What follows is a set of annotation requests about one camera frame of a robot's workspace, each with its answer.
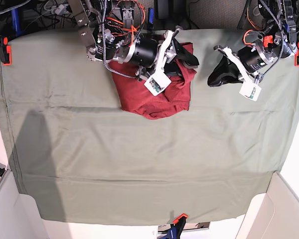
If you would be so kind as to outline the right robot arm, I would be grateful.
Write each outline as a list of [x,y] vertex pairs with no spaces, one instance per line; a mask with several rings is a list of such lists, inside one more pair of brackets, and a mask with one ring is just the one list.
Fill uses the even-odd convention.
[[195,69],[198,59],[176,40],[179,30],[157,33],[154,12],[137,0],[70,0],[87,58],[118,75],[147,80],[156,70],[180,74],[176,63]]

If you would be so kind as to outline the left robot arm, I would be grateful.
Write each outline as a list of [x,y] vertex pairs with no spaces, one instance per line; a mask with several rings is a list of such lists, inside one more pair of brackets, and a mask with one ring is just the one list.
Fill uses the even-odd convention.
[[246,31],[242,37],[244,47],[237,52],[220,45],[214,47],[223,57],[208,77],[208,86],[257,85],[264,78],[260,73],[263,67],[272,68],[280,59],[294,56],[298,50],[294,6],[292,0],[260,0],[258,7],[265,25]]

